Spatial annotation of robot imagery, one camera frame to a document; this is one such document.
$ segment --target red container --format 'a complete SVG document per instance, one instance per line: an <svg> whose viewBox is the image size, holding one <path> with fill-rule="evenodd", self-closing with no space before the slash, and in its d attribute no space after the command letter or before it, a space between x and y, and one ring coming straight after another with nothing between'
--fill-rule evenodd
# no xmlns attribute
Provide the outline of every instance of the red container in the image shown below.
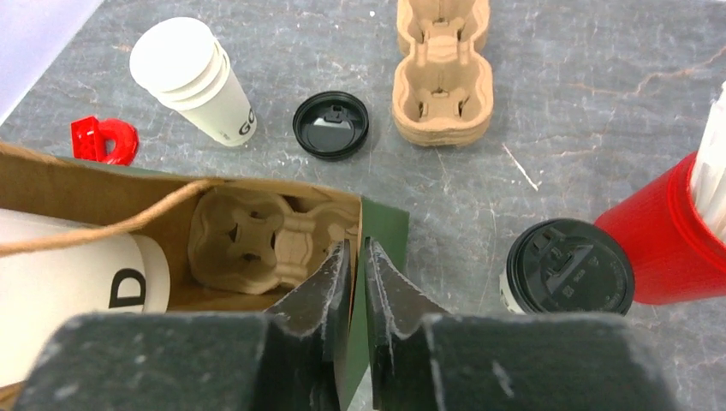
<svg viewBox="0 0 726 411"><path fill-rule="evenodd" d="M726 247L693 205L696 153L598 218L635 275L634 300L670 304L726 295Z"/></svg>

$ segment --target paper coffee cup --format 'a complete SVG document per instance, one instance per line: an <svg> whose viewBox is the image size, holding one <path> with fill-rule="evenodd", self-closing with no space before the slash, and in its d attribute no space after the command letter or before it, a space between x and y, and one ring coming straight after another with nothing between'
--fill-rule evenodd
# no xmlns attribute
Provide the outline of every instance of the paper coffee cup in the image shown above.
<svg viewBox="0 0 726 411"><path fill-rule="evenodd" d="M558 218L522 233L499 276L499 294L512 313L625 314L634 277L627 256L601 229Z"/></svg>
<svg viewBox="0 0 726 411"><path fill-rule="evenodd" d="M0 209L0 243L88 224ZM55 330L82 313L164 312L169 267L143 235L0 258L0 386L22 381Z"/></svg>
<svg viewBox="0 0 726 411"><path fill-rule="evenodd" d="M209 27L188 17L162 21L131 51L134 80L159 103L176 110L225 146L246 143L257 118Z"/></svg>
<svg viewBox="0 0 726 411"><path fill-rule="evenodd" d="M240 146L257 130L252 106L223 53L223 67L205 92L181 101L159 99L225 146Z"/></svg>

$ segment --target black plastic lid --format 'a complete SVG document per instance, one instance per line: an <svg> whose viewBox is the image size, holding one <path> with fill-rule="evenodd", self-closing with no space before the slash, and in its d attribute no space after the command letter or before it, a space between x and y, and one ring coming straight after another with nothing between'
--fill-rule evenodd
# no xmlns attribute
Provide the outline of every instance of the black plastic lid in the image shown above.
<svg viewBox="0 0 726 411"><path fill-rule="evenodd" d="M322 92L298 107L293 131L306 152L323 160L342 160L366 142L368 110L346 92Z"/></svg>
<svg viewBox="0 0 726 411"><path fill-rule="evenodd" d="M522 233L509 250L507 279L530 313L625 314L633 303L633 269L622 248L598 227L573 219Z"/></svg>

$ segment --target tabletop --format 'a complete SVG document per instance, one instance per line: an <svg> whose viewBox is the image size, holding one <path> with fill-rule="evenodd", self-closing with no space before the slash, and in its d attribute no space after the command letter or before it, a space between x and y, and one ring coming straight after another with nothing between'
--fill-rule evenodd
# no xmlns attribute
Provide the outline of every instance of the tabletop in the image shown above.
<svg viewBox="0 0 726 411"><path fill-rule="evenodd" d="M138 37L173 16L206 22L227 50L259 127L229 149L137 86ZM484 57L495 108L484 138L420 148L390 114L394 0L101 5L0 128L3 140L70 155L68 125L118 117L140 132L134 165L195 176L264 176L340 188L411 212L407 275L454 313L502 313L497 276L521 231L552 217L594 220L698 148L726 80L726 3L492 2ZM297 106L343 90L371 116L354 157L298 146ZM726 298L635 304L627 319L662 361L685 410L726 409ZM351 409L370 409L364 379Z"/></svg>

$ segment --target black letter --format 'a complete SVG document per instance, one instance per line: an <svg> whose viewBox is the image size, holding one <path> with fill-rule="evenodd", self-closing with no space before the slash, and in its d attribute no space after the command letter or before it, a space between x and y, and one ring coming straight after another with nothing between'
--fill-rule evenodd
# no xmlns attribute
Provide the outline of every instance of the black letter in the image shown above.
<svg viewBox="0 0 726 411"><path fill-rule="evenodd" d="M242 127L240 127L240 135L245 135L249 133L250 125L248 122L245 122L242 124Z"/></svg>
<svg viewBox="0 0 726 411"><path fill-rule="evenodd" d="M133 278L139 282L141 287L141 295L138 297L119 297L118 289L121 287L121 282L127 278ZM146 280L140 272L131 269L124 268L119 270L111 281L111 298L109 300L109 308L118 307L131 307L131 306L143 306L146 301Z"/></svg>

